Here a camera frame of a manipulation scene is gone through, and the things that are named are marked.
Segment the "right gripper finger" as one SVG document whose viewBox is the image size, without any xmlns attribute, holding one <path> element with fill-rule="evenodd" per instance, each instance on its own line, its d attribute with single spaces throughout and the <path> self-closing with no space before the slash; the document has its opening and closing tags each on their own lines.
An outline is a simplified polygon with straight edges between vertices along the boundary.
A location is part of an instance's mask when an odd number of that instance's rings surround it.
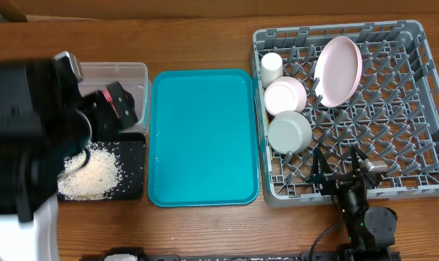
<svg viewBox="0 0 439 261">
<path fill-rule="evenodd" d="M 359 160 L 364 161 L 367 158 L 368 156 L 357 145 L 351 146 L 351 165 L 353 170 L 360 169 Z"/>
<path fill-rule="evenodd" d="M 323 178 L 324 174 L 332 174 L 333 170 L 325 159 L 319 147 L 313 150 L 313 163 L 310 178 Z"/>
</svg>

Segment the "grey bowl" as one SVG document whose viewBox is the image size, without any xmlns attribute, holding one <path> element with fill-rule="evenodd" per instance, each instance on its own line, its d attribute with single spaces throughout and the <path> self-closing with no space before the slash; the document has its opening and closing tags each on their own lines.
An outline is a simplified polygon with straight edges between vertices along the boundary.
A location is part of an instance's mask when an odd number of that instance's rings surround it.
<svg viewBox="0 0 439 261">
<path fill-rule="evenodd" d="M 281 112 L 269 124 L 269 145 L 281 154 L 302 152 L 310 145 L 311 140 L 310 123 L 299 112 Z"/>
</svg>

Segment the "pile of rice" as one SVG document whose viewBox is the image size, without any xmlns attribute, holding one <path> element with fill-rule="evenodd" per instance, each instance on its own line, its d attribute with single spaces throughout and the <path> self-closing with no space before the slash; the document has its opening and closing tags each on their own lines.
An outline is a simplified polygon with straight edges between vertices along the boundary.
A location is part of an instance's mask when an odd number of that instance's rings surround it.
<svg viewBox="0 0 439 261">
<path fill-rule="evenodd" d="M 119 142 L 95 142 L 64 159 L 58 192 L 70 201 L 109 199 L 125 176 Z"/>
</svg>

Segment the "pink plate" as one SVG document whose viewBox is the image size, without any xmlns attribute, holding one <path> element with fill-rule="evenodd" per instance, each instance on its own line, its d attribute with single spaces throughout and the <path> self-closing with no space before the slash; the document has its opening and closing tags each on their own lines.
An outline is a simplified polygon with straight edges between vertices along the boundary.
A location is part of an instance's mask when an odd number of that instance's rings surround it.
<svg viewBox="0 0 439 261">
<path fill-rule="evenodd" d="M 362 58 L 357 45 L 338 36 L 323 48 L 314 71 L 318 84 L 314 89 L 325 107 L 337 107 L 348 101 L 361 80 Z"/>
</svg>

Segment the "pink small bowl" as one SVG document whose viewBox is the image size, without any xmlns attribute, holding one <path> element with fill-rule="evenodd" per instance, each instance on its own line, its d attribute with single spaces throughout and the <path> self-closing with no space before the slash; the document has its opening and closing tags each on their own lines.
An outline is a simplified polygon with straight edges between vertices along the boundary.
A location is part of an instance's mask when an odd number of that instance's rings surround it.
<svg viewBox="0 0 439 261">
<path fill-rule="evenodd" d="M 296 78 L 283 76 L 271 82 L 264 92 L 264 105 L 275 116 L 284 111 L 302 112 L 307 97 L 303 84 Z"/>
</svg>

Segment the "cream paper cup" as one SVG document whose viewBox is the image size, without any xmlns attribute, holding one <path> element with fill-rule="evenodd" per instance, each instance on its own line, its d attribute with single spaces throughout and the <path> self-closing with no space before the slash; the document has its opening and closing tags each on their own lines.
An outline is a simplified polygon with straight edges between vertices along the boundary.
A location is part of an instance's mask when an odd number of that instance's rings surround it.
<svg viewBox="0 0 439 261">
<path fill-rule="evenodd" d="M 277 78 L 283 77 L 282 57 L 274 52 L 265 54 L 261 60 L 260 73 L 264 88 L 267 88 Z"/>
</svg>

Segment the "red snack wrapper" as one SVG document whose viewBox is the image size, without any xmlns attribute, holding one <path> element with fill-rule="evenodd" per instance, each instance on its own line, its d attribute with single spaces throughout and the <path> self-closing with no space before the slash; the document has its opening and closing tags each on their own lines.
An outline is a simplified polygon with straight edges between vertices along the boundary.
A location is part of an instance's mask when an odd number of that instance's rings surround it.
<svg viewBox="0 0 439 261">
<path fill-rule="evenodd" d="M 104 95 L 104 98 L 106 99 L 106 102 L 109 104 L 109 106 L 113 109 L 114 114 L 116 115 L 116 118 L 119 117 L 118 112 L 114 106 L 111 94 L 109 91 L 101 91 L 102 94 Z"/>
</svg>

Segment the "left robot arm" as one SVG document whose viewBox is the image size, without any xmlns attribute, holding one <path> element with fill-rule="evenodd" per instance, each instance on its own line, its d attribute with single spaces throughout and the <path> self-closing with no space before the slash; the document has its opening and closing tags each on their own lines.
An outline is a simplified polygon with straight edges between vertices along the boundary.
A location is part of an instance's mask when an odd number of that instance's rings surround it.
<svg viewBox="0 0 439 261">
<path fill-rule="evenodd" d="M 57 180 L 67 157 L 137 123 L 119 83 L 83 96 L 71 54 L 0 62 L 0 260 L 57 260 Z"/>
</svg>

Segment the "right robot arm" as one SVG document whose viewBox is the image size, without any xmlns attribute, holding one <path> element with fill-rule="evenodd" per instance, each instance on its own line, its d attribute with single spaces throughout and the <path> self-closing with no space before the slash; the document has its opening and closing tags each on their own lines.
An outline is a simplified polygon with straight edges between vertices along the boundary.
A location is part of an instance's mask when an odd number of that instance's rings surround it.
<svg viewBox="0 0 439 261">
<path fill-rule="evenodd" d="M 350 148 L 351 171 L 335 173 L 320 148 L 313 150 L 313 163 L 308 183 L 319 186 L 322 195 L 330 196 L 339 209 L 349 242 L 339 244 L 335 252 L 316 254 L 317 243 L 335 226 L 324 231 L 312 244 L 309 259 L 317 260 L 400 260 L 399 252 L 392 252 L 398 216 L 388 207 L 371 207 L 368 190 L 380 184 L 388 166 L 383 159 L 369 158 L 357 146 Z"/>
</svg>

